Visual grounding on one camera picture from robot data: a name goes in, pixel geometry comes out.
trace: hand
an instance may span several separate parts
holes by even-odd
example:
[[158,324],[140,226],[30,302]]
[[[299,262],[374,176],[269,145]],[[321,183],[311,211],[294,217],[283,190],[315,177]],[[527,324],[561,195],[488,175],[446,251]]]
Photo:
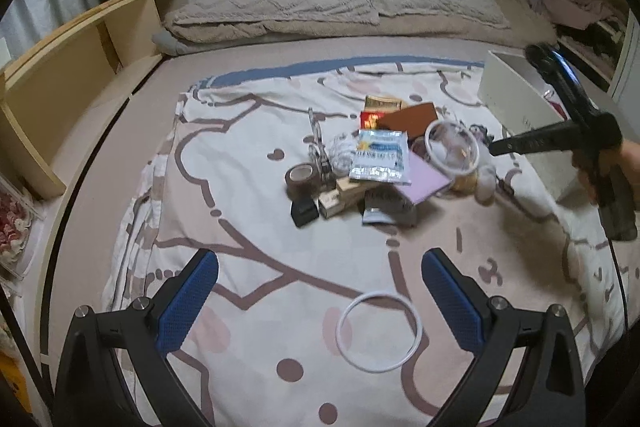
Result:
[[[587,171],[582,168],[588,164],[582,151],[574,151],[571,161],[578,169],[578,180],[589,195],[591,203],[596,204],[596,190],[589,181]],[[624,140],[618,149],[600,151],[600,174],[605,176],[613,165],[620,165],[622,173],[634,190],[634,200],[640,200],[640,144]]]

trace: screw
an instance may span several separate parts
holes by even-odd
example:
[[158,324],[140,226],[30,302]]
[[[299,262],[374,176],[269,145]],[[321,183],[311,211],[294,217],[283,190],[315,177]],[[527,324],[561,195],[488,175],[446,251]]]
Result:
[[133,306],[133,309],[140,312],[142,310],[147,309],[149,304],[151,304],[149,297],[138,297],[133,301],[131,305]]
[[86,317],[89,314],[89,306],[86,305],[82,305],[82,306],[78,306],[78,308],[76,308],[76,311],[74,312],[74,315],[78,318],[82,318],[82,317]]
[[490,302],[491,306],[493,306],[498,311],[505,309],[509,305],[507,299],[505,299],[504,297],[500,297],[499,295],[491,297]]
[[566,315],[566,311],[565,309],[560,305],[560,304],[553,304],[551,306],[551,312],[556,316],[556,317],[564,317]]

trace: patterned blanket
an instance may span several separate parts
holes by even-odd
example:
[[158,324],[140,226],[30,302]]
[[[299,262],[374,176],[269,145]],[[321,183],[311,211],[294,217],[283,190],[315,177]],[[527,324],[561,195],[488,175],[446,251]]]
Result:
[[[471,65],[398,62],[183,93],[122,221],[104,308],[153,295],[196,248],[209,248],[220,260],[218,283],[169,355],[207,418],[219,426],[423,426],[472,360],[420,277],[422,254],[441,247],[490,296],[535,310],[561,303],[588,379],[622,334],[613,263],[596,209],[556,204],[524,157],[495,159],[514,195],[498,192],[488,205],[472,196],[432,198],[414,229],[363,226],[356,210],[302,229],[289,216],[284,173],[307,160],[308,107],[326,139],[355,130],[365,94],[376,93],[433,101],[440,113],[502,136],[476,96],[481,75]],[[631,321],[640,313],[634,249],[617,248]],[[424,330],[401,368],[370,375],[340,356],[334,330],[353,298],[382,289],[408,297]],[[367,365],[401,359],[414,339],[405,311],[385,300],[354,309],[343,336]],[[483,422],[498,416],[521,355],[512,357]],[[143,418],[158,423],[130,360],[120,356]]]

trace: purple paper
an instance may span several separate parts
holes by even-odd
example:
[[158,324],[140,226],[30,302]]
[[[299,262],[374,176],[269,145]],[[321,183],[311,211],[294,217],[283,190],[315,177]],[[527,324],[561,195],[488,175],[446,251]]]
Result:
[[413,204],[422,203],[451,183],[451,180],[442,172],[411,151],[409,152],[409,172],[411,173],[411,184],[395,185],[395,187]]

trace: white ring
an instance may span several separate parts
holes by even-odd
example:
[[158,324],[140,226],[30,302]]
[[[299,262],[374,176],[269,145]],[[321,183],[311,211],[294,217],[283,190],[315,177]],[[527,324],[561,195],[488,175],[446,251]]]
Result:
[[[448,165],[444,165],[444,163],[440,161],[438,156],[433,153],[433,149],[431,148],[431,140],[429,140],[429,135],[431,134],[431,131],[436,126],[439,126],[439,125],[454,127],[457,132],[464,134],[469,139],[469,142],[471,143],[472,156],[474,157],[474,159],[471,162],[471,164],[468,166],[468,168],[456,169]],[[440,171],[452,177],[468,176],[478,168],[478,164],[480,163],[480,147],[478,145],[478,140],[476,140],[476,137],[474,137],[471,134],[471,131],[469,131],[465,126],[463,126],[458,122],[449,121],[449,120],[432,121],[427,127],[427,130],[424,132],[424,146],[427,149],[427,154],[429,155],[429,161],[432,162]]]
[[[414,316],[414,320],[415,320],[414,345],[411,346],[411,349],[409,349],[407,354],[404,356],[404,359],[400,360],[400,362],[394,363],[393,365],[389,365],[388,367],[364,367],[363,365],[360,365],[359,363],[355,362],[353,359],[350,359],[349,356],[347,355],[347,349],[344,346],[344,343],[342,341],[342,336],[340,334],[340,330],[342,330],[342,325],[344,324],[344,321],[347,318],[347,315],[349,314],[349,312],[353,310],[361,302],[366,301],[368,299],[372,299],[374,297],[387,297],[387,298],[393,299],[394,301],[398,301],[404,304],[404,306]],[[353,299],[351,304],[349,304],[345,308],[345,310],[342,312],[342,315],[340,315],[338,324],[335,327],[335,343],[338,346],[338,351],[340,351],[340,354],[344,357],[344,359],[347,362],[349,362],[351,365],[353,365],[353,367],[361,371],[364,371],[365,373],[387,373],[389,371],[392,371],[400,367],[403,363],[407,362],[415,354],[415,352],[418,350],[418,346],[420,345],[421,340],[422,340],[422,321],[420,320],[420,315],[418,315],[418,310],[415,308],[413,303],[403,295],[400,295],[398,293],[387,292],[387,291],[363,293],[362,295]]]

